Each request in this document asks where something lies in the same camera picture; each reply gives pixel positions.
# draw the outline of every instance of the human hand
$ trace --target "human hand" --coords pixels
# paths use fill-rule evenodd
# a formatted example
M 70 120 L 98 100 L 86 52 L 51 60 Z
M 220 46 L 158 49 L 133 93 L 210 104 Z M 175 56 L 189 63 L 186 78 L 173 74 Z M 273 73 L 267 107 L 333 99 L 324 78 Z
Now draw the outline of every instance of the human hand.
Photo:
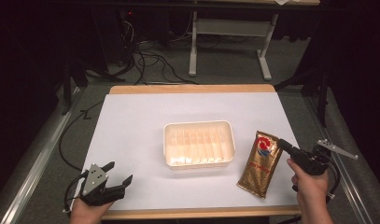
M 101 206 L 88 206 L 80 199 L 75 199 L 70 217 L 70 224 L 96 224 L 102 219 L 103 214 L 111 207 L 112 203 Z
M 329 188 L 327 171 L 323 175 L 309 175 L 294 160 L 288 159 L 288 164 L 295 173 L 291 182 L 298 187 L 297 200 L 303 223 L 332 223 L 326 205 Z

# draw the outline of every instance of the metal stand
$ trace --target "metal stand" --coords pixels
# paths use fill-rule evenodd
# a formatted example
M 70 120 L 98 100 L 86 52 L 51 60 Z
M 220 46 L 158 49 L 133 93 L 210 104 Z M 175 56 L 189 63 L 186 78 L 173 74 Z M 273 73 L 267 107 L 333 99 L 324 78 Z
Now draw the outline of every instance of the metal stand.
M 198 19 L 198 13 L 192 15 L 192 46 L 190 50 L 190 77 L 196 76 L 196 36 L 198 34 L 209 35 L 243 35 L 243 36 L 265 36 L 263 48 L 257 50 L 263 78 L 266 81 L 272 79 L 268 64 L 265 59 L 266 51 L 271 42 L 272 34 L 276 26 L 277 14 L 274 14 L 271 21 L 231 21 L 231 20 L 210 20 Z

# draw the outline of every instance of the red logo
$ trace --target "red logo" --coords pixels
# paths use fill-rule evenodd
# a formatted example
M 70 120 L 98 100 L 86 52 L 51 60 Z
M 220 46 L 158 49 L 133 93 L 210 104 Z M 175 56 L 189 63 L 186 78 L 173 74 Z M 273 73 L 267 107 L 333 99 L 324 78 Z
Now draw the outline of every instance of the red logo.
M 269 147 L 271 146 L 271 142 L 266 137 L 259 137 L 256 141 L 257 151 L 261 156 L 268 156 L 271 154 L 271 150 Z

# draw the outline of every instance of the white plastic container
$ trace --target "white plastic container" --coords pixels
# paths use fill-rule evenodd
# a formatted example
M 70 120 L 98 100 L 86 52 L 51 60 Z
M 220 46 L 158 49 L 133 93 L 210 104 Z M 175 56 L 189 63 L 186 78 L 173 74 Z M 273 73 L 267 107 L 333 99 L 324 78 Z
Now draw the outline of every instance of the white plastic container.
M 234 152 L 227 121 L 171 123 L 164 128 L 163 155 L 171 169 L 226 166 Z

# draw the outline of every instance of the metal frame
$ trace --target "metal frame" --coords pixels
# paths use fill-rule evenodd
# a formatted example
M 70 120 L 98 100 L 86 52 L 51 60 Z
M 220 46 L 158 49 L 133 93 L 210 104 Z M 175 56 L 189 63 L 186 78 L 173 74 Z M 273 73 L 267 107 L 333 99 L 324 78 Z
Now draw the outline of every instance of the metal frame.
M 314 121 L 317 123 L 317 127 L 319 128 L 323 138 L 329 139 L 331 142 L 331 136 L 326 128 L 324 128 L 317 117 L 317 108 L 310 97 L 304 97 L 305 104 L 308 106 L 311 114 L 313 116 Z M 341 185 L 346 193 L 346 197 L 352 205 L 352 209 L 355 212 L 356 218 L 359 221 L 359 224 L 368 224 L 373 223 L 371 220 L 370 214 L 368 213 L 360 195 L 356 184 L 353 182 L 349 173 L 347 172 L 344 162 L 341 160 L 341 155 L 336 152 L 331 153 L 332 159 L 337 164 L 340 172 L 341 172 Z
M 79 87 L 77 87 L 74 90 L 73 107 L 77 103 L 81 93 L 82 91 L 80 90 Z M 60 121 L 56 127 L 56 131 L 50 137 L 50 141 L 48 141 L 43 146 L 32 169 L 30 170 L 29 174 L 26 176 L 26 179 L 21 185 L 21 188 L 18 191 L 18 194 L 16 195 L 11 206 L 8 208 L 6 214 L 4 215 L 3 220 L 1 221 L 1 224 L 17 223 L 17 221 L 19 220 L 21 213 L 23 212 L 26 204 L 29 202 L 30 198 L 32 197 L 33 192 L 35 191 L 35 187 L 37 186 L 39 180 L 41 179 L 41 176 L 44 173 L 45 168 L 48 165 L 48 161 L 54 151 L 54 148 L 59 142 L 59 139 L 62 135 L 62 132 L 64 130 L 66 123 L 71 117 L 73 107 L 69 108 L 67 113 L 64 116 L 61 116 L 59 118 Z

